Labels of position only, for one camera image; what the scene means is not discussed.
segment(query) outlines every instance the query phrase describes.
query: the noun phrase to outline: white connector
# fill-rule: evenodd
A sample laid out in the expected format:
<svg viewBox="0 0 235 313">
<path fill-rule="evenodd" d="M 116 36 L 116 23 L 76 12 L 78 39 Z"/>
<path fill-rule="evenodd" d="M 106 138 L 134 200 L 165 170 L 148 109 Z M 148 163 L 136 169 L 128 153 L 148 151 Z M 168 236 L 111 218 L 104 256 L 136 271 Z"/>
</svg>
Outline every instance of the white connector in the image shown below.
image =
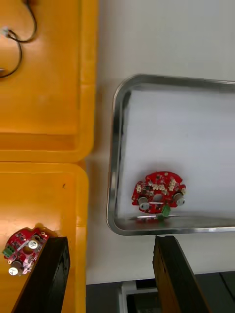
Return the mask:
<svg viewBox="0 0 235 313">
<path fill-rule="evenodd" d="M 4 27 L 1 29 L 1 34 L 7 38 L 7 37 L 8 37 L 8 31 L 9 31 L 8 27 L 7 27 L 7 26 L 4 26 Z"/>
</svg>

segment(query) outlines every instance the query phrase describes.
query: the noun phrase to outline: tray rim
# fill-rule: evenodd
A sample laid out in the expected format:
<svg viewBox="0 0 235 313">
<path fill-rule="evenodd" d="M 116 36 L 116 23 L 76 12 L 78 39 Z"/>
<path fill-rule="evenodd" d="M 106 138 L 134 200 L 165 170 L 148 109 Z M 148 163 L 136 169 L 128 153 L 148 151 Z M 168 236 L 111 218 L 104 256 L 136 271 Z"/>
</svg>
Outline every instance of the tray rim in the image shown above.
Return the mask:
<svg viewBox="0 0 235 313">
<path fill-rule="evenodd" d="M 202 233 L 202 232 L 227 232 L 235 231 L 234 226 L 215 226 L 215 227 L 185 227 L 185 228 L 167 228 L 167 229 L 130 229 L 120 228 L 116 223 L 115 208 L 118 190 L 119 163 L 120 163 L 120 139 L 121 139 L 121 119 L 120 111 L 124 97 L 130 97 L 131 90 L 141 85 L 168 85 L 176 87 L 191 87 L 199 89 L 213 89 L 235 92 L 235 81 L 173 77 L 162 75 L 136 74 L 124 81 L 118 86 L 114 98 L 112 109 L 112 124 L 110 138 L 110 162 L 108 174 L 108 194 L 106 207 L 106 222 L 108 227 L 116 234 L 123 236 L 133 235 L 159 235 L 159 234 L 183 234 L 183 233 Z"/>
</svg>

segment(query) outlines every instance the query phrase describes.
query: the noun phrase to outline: green terminal block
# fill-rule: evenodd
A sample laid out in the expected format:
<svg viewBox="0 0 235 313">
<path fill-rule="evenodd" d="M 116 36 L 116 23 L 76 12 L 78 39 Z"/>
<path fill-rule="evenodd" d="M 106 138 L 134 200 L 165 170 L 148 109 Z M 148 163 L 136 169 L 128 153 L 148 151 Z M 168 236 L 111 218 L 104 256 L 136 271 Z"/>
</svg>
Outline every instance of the green terminal block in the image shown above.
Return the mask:
<svg viewBox="0 0 235 313">
<path fill-rule="evenodd" d="M 164 205 L 163 210 L 162 210 L 162 215 L 164 217 L 168 217 L 170 214 L 170 206 L 169 205 Z"/>
<path fill-rule="evenodd" d="M 4 254 L 6 258 L 9 258 L 10 256 L 12 256 L 14 252 L 15 252 L 15 249 L 12 246 L 7 245 L 2 253 Z"/>
</svg>

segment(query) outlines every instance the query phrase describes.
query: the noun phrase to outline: orange bin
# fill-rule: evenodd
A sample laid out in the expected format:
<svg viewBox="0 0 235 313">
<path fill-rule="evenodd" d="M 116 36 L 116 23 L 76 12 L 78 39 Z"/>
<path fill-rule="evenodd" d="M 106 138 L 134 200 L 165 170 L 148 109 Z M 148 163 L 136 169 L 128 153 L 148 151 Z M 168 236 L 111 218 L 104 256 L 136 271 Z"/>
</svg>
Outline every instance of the orange bin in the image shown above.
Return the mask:
<svg viewBox="0 0 235 313">
<path fill-rule="evenodd" d="M 22 1 L 0 0 L 0 27 L 30 37 Z M 0 79 L 0 161 L 83 159 L 94 139 L 97 0 L 32 1 L 37 37 L 23 44 L 23 63 Z M 0 36 L 0 67 L 11 70 L 16 43 Z"/>
<path fill-rule="evenodd" d="M 88 178 L 73 164 L 0 163 L 0 249 L 37 225 L 67 236 L 70 272 L 62 312 L 85 313 Z M 28 277 L 11 276 L 0 257 L 1 312 L 11 312 Z"/>
</svg>

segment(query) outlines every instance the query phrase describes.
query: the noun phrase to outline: circuit board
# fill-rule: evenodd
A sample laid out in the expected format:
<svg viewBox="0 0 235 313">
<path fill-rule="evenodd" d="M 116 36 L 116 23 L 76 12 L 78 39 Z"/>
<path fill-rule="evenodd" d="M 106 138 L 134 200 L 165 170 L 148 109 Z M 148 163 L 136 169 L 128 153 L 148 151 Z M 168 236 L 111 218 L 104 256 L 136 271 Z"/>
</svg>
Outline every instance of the circuit board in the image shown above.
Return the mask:
<svg viewBox="0 0 235 313">
<path fill-rule="evenodd" d="M 165 208 L 184 204 L 186 186 L 182 178 L 172 172 L 154 172 L 138 181 L 132 195 L 132 205 L 150 214 L 162 213 Z"/>
<path fill-rule="evenodd" d="M 9 274 L 24 275 L 30 272 L 49 237 L 40 228 L 23 228 L 14 233 L 2 252 L 10 265 Z"/>
</svg>

